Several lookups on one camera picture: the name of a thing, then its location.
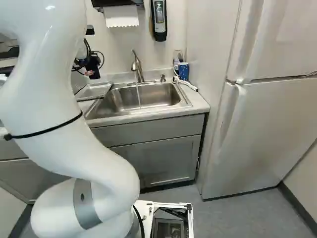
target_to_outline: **faucet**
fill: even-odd
[[[143,77],[143,70],[142,70],[142,66],[141,66],[141,61],[139,60],[135,50],[132,50],[132,52],[134,54],[135,60],[132,63],[131,70],[135,71],[137,73],[138,83],[144,83],[144,77]]]

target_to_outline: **cup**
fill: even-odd
[[[179,79],[189,80],[189,63],[183,62],[178,64]]]

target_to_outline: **refrigerator door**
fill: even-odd
[[[317,78],[226,83],[222,98],[203,199],[278,185],[317,138]]]
[[[317,1],[243,0],[228,79],[306,75],[317,70]]]

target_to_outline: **floor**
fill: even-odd
[[[315,238],[277,190],[203,202],[195,185],[141,194],[141,200],[191,202],[195,238]],[[29,226],[21,238],[36,238]]]

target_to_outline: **stainless steel sink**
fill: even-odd
[[[86,113],[86,119],[157,112],[191,106],[178,85],[149,83],[136,86],[114,85],[104,99],[98,100]]]

